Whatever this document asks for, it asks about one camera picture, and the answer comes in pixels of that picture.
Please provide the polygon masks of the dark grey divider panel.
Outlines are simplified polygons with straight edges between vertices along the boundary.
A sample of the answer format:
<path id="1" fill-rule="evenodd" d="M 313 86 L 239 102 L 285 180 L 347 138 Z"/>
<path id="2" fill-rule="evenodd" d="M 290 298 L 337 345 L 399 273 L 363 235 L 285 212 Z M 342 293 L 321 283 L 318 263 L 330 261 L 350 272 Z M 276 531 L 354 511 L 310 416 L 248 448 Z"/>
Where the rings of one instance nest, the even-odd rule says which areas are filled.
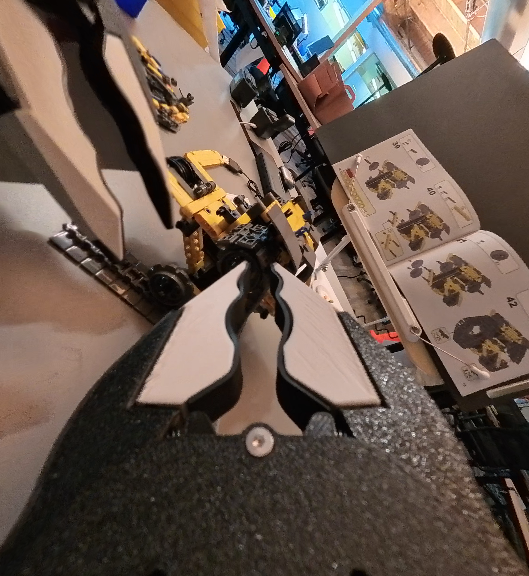
<path id="1" fill-rule="evenodd" d="M 406 130 L 415 132 L 466 193 L 482 229 L 506 239 L 529 259 L 527 69 L 490 40 L 321 126 L 316 136 L 333 167 Z M 336 178 L 333 202 L 342 221 L 346 195 Z M 416 352 L 414 356 L 415 364 L 419 358 Z M 529 381 L 523 380 L 462 396 L 437 355 L 431 359 L 417 367 L 440 376 L 465 410 L 529 394 Z"/>

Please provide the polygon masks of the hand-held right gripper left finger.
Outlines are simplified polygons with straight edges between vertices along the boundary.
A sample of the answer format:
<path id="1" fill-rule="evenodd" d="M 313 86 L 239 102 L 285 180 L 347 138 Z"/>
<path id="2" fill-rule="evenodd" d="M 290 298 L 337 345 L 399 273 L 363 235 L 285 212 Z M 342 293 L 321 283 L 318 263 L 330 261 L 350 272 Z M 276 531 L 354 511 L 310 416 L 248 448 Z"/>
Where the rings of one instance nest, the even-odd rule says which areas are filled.
<path id="1" fill-rule="evenodd" d="M 248 262 L 241 262 L 179 310 L 138 404 L 175 408 L 184 417 L 200 412 L 214 422 L 238 402 L 250 276 Z"/>

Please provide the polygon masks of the grey toy track strip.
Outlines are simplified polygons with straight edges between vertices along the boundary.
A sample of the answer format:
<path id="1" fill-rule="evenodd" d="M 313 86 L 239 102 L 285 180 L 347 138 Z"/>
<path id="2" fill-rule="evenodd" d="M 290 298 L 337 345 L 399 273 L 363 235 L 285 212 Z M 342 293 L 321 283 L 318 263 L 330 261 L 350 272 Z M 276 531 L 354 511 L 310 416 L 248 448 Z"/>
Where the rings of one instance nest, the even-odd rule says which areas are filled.
<path id="1" fill-rule="evenodd" d="M 257 256 L 268 247 L 271 239 L 271 231 L 266 225 L 240 225 L 217 240 L 218 257 L 222 260 L 225 256 L 236 253 Z"/>
<path id="2" fill-rule="evenodd" d="M 246 255 L 249 269 L 248 292 L 245 309 L 256 313 L 261 319 L 274 317 L 276 302 L 271 292 L 268 266 L 261 263 L 257 256 Z"/>
<path id="3" fill-rule="evenodd" d="M 150 323 L 156 324 L 177 309 L 153 297 L 150 268 L 131 253 L 124 260 L 115 260 L 71 223 L 64 224 L 49 238 L 49 243 Z"/>

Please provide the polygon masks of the black computer monitor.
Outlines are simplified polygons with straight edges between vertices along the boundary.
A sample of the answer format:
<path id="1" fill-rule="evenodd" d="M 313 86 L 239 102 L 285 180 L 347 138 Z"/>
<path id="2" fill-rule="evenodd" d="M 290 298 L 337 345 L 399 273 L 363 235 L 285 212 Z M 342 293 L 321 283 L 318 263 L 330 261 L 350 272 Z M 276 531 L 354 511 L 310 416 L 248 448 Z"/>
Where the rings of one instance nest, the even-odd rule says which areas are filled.
<path id="1" fill-rule="evenodd" d="M 308 16 L 285 2 L 273 18 L 275 36 L 282 46 L 292 46 L 309 35 Z"/>

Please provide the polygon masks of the brown cardboard box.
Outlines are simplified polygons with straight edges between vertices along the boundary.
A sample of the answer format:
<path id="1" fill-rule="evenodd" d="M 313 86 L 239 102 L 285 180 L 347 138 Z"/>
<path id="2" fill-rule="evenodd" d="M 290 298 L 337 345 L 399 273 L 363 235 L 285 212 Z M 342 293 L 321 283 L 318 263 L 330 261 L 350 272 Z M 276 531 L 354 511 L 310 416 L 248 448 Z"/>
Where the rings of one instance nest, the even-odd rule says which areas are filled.
<path id="1" fill-rule="evenodd" d="M 355 94 L 344 83 L 340 65 L 335 61 L 322 61 L 297 86 L 322 126 L 355 109 Z"/>

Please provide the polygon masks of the open instruction booklet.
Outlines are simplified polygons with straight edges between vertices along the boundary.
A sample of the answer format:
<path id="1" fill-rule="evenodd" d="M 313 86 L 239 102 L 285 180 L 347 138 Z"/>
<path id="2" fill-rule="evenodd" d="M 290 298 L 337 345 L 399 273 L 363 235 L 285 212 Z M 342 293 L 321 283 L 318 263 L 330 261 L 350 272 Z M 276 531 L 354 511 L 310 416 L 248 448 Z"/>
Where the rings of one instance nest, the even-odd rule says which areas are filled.
<path id="1" fill-rule="evenodd" d="M 399 335 L 429 342 L 462 396 L 529 381 L 529 259 L 406 130 L 333 163 L 342 221 Z"/>

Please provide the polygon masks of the white book stand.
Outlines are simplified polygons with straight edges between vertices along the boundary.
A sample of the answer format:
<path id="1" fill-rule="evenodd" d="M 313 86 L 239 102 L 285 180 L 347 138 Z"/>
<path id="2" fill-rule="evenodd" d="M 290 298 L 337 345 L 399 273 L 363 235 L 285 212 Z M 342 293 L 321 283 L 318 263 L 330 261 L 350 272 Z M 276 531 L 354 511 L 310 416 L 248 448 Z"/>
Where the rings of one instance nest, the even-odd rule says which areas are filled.
<path id="1" fill-rule="evenodd" d="M 491 338 L 464 346 L 456 324 L 496 288 L 495 264 L 477 243 L 479 221 L 461 187 L 414 138 L 397 139 L 334 165 L 340 215 L 409 358 L 438 354 L 455 382 L 488 385 Z"/>

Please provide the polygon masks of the black power adapter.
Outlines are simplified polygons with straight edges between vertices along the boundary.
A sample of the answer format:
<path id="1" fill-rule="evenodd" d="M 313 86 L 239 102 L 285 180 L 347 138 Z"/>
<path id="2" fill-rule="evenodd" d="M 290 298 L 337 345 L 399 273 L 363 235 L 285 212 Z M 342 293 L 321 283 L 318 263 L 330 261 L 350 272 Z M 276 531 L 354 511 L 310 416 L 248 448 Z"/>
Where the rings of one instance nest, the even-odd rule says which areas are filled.
<path id="1" fill-rule="evenodd" d="M 240 109 L 253 101 L 268 106 L 275 99 L 271 80 L 270 73 L 263 73 L 257 65 L 250 64 L 233 77 L 229 86 L 231 98 Z"/>
<path id="2" fill-rule="evenodd" d="M 266 107 L 259 106 L 257 113 L 249 121 L 257 137 L 262 139 L 274 139 L 280 133 L 295 125 L 295 119 L 289 114 L 277 116 Z"/>

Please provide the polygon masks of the yellow toy brick vehicle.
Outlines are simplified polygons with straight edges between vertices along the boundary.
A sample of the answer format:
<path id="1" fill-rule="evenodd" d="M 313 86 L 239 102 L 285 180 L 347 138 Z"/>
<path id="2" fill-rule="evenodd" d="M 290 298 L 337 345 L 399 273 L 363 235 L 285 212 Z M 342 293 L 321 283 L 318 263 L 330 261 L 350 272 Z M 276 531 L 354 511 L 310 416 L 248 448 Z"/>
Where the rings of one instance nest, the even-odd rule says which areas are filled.
<path id="1" fill-rule="evenodd" d="M 244 175 L 236 162 L 223 157 L 228 160 L 224 168 Z M 255 196 L 249 203 L 242 194 L 227 193 L 207 169 L 197 169 L 184 156 L 171 156 L 166 161 L 169 191 L 180 208 L 181 219 L 176 227 L 183 235 L 187 268 L 168 264 L 152 267 L 150 285 L 155 299 L 179 308 L 246 261 L 242 253 L 220 260 L 217 240 L 248 223 L 266 225 L 271 231 L 270 244 L 257 255 L 262 264 L 269 267 L 278 263 L 302 282 L 309 281 L 319 241 L 311 204 L 298 187 L 285 200 L 273 191 L 262 195 L 248 178 L 248 187 Z"/>

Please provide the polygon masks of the yellow storage bin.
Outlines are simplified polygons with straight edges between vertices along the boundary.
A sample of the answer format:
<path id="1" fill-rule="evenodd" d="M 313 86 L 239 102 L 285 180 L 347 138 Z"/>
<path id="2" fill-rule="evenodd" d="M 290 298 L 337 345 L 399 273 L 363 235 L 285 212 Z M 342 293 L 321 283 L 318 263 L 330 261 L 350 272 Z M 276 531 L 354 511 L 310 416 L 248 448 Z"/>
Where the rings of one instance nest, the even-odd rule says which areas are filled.
<path id="1" fill-rule="evenodd" d="M 173 18 L 203 49 L 209 45 L 199 1 L 173 1 Z"/>

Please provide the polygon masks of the pile of loose toy bricks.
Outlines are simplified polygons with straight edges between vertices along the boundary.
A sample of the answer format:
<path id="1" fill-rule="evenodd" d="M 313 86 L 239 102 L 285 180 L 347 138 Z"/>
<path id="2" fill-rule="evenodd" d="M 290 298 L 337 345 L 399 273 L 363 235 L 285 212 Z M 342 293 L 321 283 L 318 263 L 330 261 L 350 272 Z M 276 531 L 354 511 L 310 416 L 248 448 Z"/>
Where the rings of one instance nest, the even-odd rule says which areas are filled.
<path id="1" fill-rule="evenodd" d="M 136 36 L 131 36 L 144 68 L 156 123 L 170 133 L 178 133 L 189 121 L 190 107 L 194 104 L 191 93 L 184 94 L 178 82 L 165 74 L 159 60 Z"/>

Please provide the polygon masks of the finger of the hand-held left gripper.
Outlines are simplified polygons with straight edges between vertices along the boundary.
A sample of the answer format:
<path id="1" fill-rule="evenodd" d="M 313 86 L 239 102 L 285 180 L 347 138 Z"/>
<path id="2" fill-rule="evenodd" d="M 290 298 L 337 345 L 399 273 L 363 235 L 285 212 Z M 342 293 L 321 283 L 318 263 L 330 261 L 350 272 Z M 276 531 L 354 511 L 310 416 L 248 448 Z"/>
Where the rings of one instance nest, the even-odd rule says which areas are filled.
<path id="1" fill-rule="evenodd" d="M 83 72 L 114 120 L 163 226 L 173 228 L 160 134 L 145 87 L 123 40 L 102 26 L 86 26 L 83 29 Z"/>
<path id="2" fill-rule="evenodd" d="M 52 32 L 27 1 L 0 1 L 0 128 L 20 126 L 36 150 L 37 174 L 56 181 L 51 191 L 92 240 L 124 256 L 122 208 L 106 184 L 96 150 L 71 101 L 66 62 Z"/>

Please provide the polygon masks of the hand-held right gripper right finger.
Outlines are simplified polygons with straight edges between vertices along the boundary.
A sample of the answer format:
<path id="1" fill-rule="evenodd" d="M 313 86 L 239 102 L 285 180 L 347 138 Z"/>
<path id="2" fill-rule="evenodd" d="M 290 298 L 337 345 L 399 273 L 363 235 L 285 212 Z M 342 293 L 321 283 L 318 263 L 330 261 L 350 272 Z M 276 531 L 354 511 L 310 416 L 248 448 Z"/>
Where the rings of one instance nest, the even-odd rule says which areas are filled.
<path id="1" fill-rule="evenodd" d="M 353 436 L 344 412 L 383 404 L 368 368 L 333 305 L 279 264 L 270 269 L 275 323 L 281 331 L 276 396 L 305 432 L 327 414 L 338 436 Z"/>

